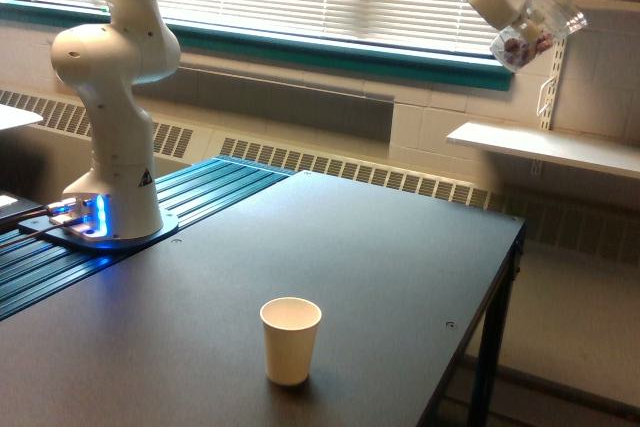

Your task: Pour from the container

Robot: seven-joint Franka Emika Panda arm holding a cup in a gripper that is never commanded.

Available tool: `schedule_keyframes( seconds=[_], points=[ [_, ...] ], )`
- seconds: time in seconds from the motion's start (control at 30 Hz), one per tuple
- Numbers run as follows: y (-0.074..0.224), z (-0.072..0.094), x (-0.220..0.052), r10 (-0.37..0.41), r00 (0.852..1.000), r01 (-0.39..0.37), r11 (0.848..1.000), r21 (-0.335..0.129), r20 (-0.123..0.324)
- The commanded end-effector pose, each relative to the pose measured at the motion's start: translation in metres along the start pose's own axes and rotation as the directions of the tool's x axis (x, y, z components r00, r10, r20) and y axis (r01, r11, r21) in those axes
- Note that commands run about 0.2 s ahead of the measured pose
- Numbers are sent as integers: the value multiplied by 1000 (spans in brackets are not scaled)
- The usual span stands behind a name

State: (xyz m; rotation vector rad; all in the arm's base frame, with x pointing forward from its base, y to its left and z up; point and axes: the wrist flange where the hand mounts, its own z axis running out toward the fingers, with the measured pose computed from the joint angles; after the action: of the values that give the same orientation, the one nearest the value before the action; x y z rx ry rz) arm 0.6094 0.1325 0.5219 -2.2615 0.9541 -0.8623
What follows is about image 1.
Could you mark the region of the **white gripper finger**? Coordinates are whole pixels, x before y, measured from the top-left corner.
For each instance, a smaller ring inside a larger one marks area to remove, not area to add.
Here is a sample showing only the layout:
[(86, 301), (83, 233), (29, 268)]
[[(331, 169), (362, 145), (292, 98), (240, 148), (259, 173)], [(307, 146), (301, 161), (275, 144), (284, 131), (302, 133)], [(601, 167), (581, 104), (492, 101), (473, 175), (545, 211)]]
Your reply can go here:
[(525, 42), (536, 42), (540, 36), (540, 28), (536, 22), (527, 19), (519, 23), (519, 34)]

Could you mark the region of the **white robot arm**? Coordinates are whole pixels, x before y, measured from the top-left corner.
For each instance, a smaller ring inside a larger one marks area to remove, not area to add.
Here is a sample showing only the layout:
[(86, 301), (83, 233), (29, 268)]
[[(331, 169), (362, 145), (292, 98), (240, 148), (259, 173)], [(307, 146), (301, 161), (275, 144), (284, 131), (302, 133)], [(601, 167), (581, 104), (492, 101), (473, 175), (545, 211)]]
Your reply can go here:
[[(135, 85), (172, 75), (180, 46), (157, 0), (105, 0), (106, 24), (58, 34), (51, 63), (80, 97), (91, 128), (91, 164), (65, 188), (50, 214), (54, 224), (93, 247), (141, 241), (177, 224), (160, 208), (154, 181), (153, 122), (134, 100)], [(533, 0), (467, 0), (493, 28), (512, 28), (533, 41)]]

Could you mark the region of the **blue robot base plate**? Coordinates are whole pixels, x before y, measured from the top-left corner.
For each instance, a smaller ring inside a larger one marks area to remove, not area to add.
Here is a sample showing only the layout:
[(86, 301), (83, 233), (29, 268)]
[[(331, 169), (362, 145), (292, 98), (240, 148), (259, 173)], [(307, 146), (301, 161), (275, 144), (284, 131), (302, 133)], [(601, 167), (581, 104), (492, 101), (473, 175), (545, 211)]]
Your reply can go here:
[(178, 231), (178, 216), (169, 212), (167, 209), (162, 209), (160, 213), (163, 221), (163, 226), (159, 231), (145, 237), (135, 239), (117, 238), (87, 240), (70, 233), (68, 230), (55, 229), (44, 233), (41, 238), (47, 242), (51, 242), (56, 245), (65, 246), (75, 250), (123, 252), (142, 249), (153, 245)]

